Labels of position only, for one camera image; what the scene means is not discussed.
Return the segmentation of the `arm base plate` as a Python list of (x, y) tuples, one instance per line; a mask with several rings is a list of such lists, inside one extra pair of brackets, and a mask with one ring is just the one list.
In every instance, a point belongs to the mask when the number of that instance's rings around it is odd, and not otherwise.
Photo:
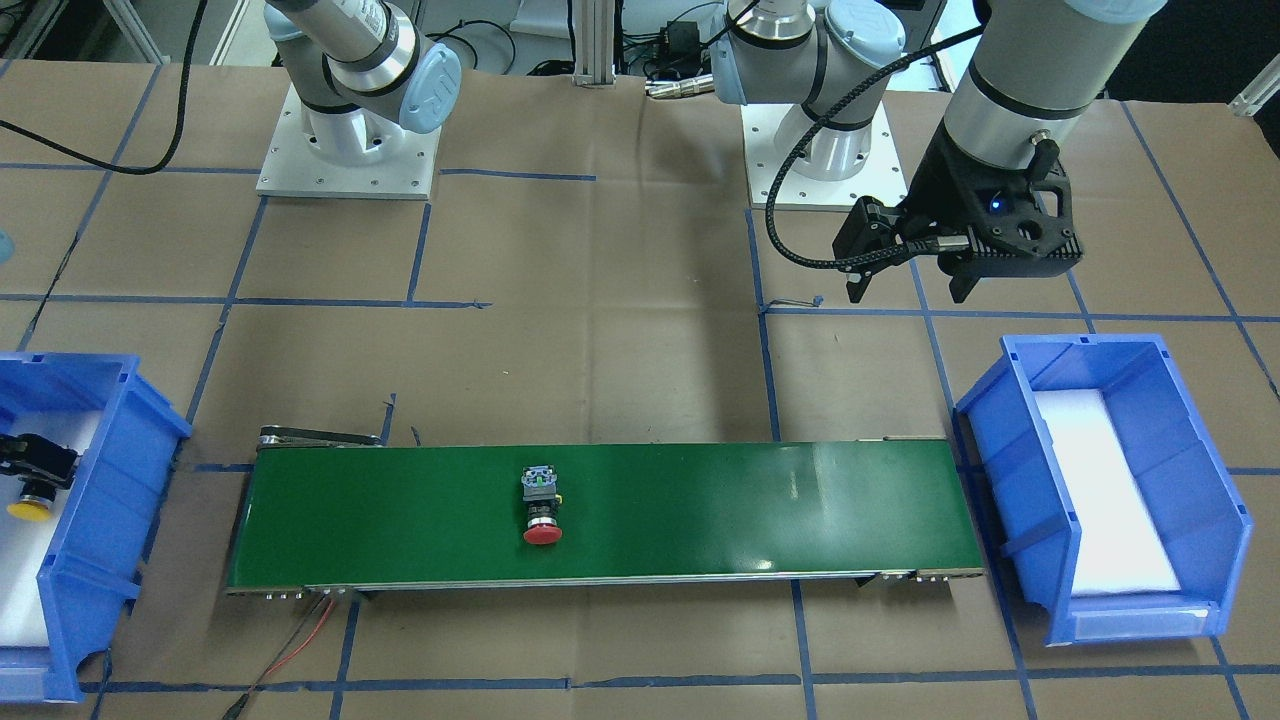
[(407, 132), (364, 109), (320, 113), (289, 87), (259, 173), (261, 196), (428, 201), (442, 131)]
[[(782, 160), (810, 123), (797, 105), (746, 105), (740, 114), (751, 208), (763, 209)], [(822, 129), (791, 167), (774, 205), (847, 211), (863, 195), (895, 205), (906, 192), (887, 113), (878, 106), (860, 129)]]

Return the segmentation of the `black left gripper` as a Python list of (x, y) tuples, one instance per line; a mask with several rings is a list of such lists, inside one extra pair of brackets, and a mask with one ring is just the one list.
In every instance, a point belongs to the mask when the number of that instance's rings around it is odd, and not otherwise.
[(950, 297), (964, 304), (984, 278), (1056, 277), (1076, 265), (1084, 249), (1071, 209), (1055, 138), (1033, 143), (1030, 158), (1007, 169), (969, 156), (938, 128), (900, 202), (900, 234), (964, 241), (940, 255)]

